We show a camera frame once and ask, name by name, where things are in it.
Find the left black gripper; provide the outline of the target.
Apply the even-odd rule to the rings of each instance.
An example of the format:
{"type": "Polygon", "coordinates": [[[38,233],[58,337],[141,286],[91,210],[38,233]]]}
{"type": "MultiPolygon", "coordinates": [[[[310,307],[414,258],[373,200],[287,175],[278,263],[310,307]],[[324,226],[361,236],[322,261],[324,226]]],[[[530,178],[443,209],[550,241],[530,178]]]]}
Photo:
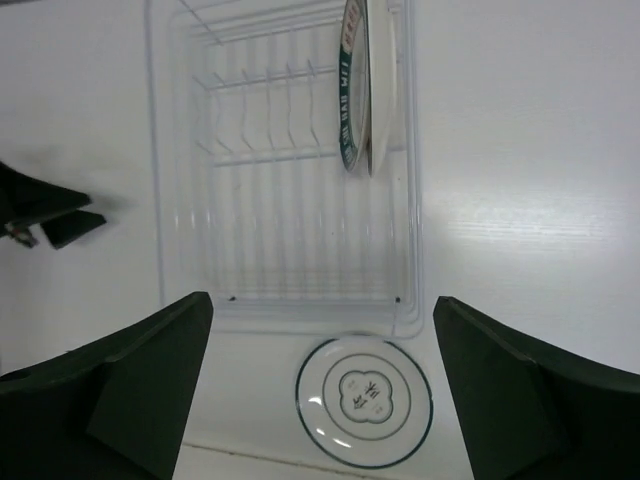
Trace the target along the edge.
{"type": "Polygon", "coordinates": [[[92,203],[76,190],[24,175],[1,163],[1,237],[23,247],[39,240],[31,228],[41,224],[53,248],[64,248],[107,223],[98,213],[79,210],[92,203]]]}

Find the green rimmed white plate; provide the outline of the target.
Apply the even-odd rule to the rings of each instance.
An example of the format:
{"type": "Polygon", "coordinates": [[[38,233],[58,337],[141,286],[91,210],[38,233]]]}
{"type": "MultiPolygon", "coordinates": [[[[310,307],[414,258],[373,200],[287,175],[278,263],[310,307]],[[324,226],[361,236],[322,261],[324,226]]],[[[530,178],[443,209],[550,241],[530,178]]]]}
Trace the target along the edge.
{"type": "Polygon", "coordinates": [[[339,39],[339,149],[347,172],[366,156],[371,131],[370,69],[365,1],[345,3],[339,39]]]}

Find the grey rimmed white plate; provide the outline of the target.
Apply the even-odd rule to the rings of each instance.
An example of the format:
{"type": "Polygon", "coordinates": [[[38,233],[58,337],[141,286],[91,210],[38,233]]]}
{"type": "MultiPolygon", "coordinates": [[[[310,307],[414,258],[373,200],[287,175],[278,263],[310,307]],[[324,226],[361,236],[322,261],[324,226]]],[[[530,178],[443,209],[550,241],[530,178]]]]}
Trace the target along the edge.
{"type": "Polygon", "coordinates": [[[363,470],[391,468],[411,458],[434,417],[431,385],[398,345],[350,335],[317,345],[295,379],[296,413],[325,455],[363,470]]]}

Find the orange sunburst plate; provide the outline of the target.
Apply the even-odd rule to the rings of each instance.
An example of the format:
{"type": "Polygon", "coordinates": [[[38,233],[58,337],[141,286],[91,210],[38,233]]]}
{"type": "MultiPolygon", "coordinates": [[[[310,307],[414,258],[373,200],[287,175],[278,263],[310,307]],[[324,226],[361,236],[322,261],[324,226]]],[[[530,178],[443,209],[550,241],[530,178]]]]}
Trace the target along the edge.
{"type": "Polygon", "coordinates": [[[369,175],[373,177],[386,159],[397,104],[396,42],[393,15],[382,0],[367,2],[370,80],[369,175]]]}

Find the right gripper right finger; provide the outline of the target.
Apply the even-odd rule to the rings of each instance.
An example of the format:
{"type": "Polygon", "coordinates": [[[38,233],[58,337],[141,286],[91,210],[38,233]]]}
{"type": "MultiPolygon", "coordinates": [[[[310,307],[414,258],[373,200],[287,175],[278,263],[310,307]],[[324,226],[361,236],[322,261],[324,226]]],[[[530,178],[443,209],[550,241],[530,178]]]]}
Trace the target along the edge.
{"type": "Polygon", "coordinates": [[[433,319],[475,478],[638,478],[638,375],[454,297],[438,298],[433,319]]]}

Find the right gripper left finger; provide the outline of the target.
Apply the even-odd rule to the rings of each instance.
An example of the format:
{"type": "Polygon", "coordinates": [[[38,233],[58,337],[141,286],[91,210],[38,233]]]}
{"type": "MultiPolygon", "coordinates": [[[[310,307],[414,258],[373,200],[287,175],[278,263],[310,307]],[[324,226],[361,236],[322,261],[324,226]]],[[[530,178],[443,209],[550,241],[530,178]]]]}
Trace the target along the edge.
{"type": "Polygon", "coordinates": [[[4,479],[170,479],[214,307],[193,292],[1,377],[4,479]]]}

